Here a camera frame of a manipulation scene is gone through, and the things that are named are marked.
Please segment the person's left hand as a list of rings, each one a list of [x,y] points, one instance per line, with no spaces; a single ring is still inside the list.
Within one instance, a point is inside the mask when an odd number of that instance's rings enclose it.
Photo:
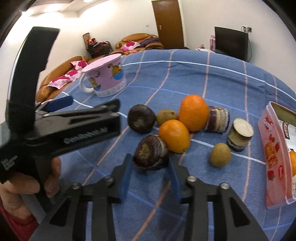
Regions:
[[[49,175],[45,181],[44,189],[46,196],[49,198],[54,197],[60,187],[59,178],[61,175],[61,160],[55,157],[51,161],[52,174]],[[21,195],[31,195],[40,191],[40,185],[33,177],[24,174],[15,174],[10,180],[1,184],[1,200],[4,209],[11,215],[26,220],[32,213],[29,211]]]

